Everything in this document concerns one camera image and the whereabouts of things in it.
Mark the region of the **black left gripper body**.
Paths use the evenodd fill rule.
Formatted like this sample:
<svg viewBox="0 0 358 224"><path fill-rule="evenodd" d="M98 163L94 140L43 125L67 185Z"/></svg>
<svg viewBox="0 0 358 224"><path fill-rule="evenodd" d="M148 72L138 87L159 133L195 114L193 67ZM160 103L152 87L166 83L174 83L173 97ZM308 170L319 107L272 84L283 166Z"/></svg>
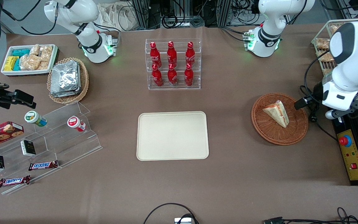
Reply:
<svg viewBox="0 0 358 224"><path fill-rule="evenodd" d="M323 85L322 82L319 82L316 85L314 85L313 100L319 104L322 104L323 95L324 95Z"/></svg>

